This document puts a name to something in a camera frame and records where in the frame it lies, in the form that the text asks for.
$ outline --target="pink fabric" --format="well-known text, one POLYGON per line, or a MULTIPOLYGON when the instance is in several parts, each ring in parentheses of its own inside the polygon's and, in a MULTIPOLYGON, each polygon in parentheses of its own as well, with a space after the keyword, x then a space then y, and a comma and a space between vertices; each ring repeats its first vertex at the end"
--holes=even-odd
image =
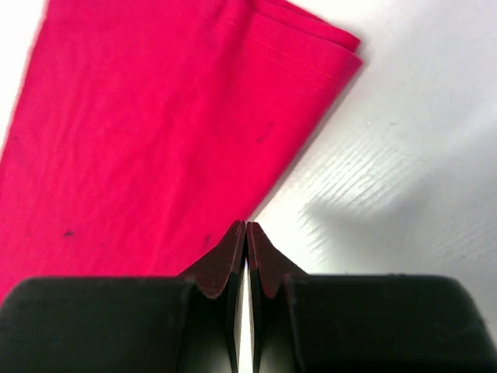
POLYGON ((269 192, 358 43, 283 0, 51 0, 0 163, 0 299, 189 266, 269 192))

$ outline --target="black plastic part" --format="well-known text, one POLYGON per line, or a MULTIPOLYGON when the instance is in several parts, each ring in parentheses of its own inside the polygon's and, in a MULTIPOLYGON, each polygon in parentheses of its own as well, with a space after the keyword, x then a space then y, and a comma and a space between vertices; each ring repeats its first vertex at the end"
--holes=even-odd
POLYGON ((236 221, 178 277, 23 282, 0 308, 0 372, 235 373, 245 260, 255 373, 497 371, 456 281, 311 276, 236 221))

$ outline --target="white table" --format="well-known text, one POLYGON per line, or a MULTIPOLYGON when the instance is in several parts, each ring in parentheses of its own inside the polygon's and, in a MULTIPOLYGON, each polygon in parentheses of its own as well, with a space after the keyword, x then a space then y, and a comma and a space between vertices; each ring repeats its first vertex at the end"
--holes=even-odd
MULTIPOLYGON (((310 272, 456 277, 497 336, 495 2, 297 3, 365 65, 255 218, 310 272)), ((0 137, 42 9, 0 2, 0 137)))

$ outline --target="stain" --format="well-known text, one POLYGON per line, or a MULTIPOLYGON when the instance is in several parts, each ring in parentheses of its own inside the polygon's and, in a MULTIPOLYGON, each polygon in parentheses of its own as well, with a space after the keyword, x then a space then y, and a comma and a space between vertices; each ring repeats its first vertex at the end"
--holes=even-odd
POLYGON ((209 245, 210 242, 210 235, 206 235, 205 239, 203 239, 203 247, 209 245))
POLYGON ((266 130, 264 131, 263 134, 261 134, 256 140, 255 142, 257 142, 257 144, 260 144, 262 142, 264 142, 264 140, 266 140, 266 138, 268 137, 269 133, 271 132, 271 130, 273 129, 274 127, 274 123, 273 122, 269 122, 267 127, 266 127, 266 130))

